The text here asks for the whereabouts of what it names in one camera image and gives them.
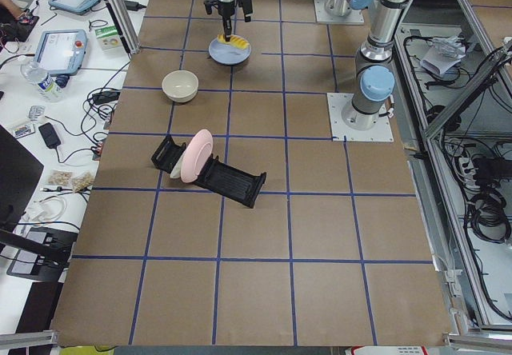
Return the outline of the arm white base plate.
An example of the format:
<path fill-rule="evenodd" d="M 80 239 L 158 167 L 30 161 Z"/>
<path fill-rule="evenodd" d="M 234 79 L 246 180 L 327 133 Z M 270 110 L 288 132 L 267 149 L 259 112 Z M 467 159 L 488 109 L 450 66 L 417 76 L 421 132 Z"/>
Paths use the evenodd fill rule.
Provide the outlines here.
<path fill-rule="evenodd" d="M 376 114 L 360 114 L 352 104 L 353 94 L 327 93 L 331 137 L 338 142 L 394 141 L 386 107 Z"/>
<path fill-rule="evenodd" d="M 346 0 L 314 0 L 316 22 L 321 24 L 362 26 L 360 10 L 352 10 Z"/>

